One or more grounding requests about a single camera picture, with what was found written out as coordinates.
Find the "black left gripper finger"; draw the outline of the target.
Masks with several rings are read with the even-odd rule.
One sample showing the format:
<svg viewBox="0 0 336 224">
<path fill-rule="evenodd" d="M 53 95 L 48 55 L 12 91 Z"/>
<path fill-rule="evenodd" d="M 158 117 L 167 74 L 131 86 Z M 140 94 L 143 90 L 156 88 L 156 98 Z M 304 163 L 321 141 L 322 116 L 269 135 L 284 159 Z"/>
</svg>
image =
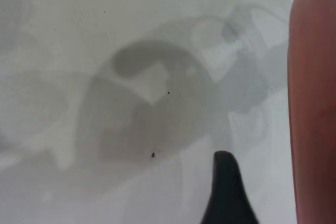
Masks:
<svg viewBox="0 0 336 224">
<path fill-rule="evenodd" d="M 212 190 L 201 223 L 259 223 L 230 152 L 214 153 Z"/>
</svg>

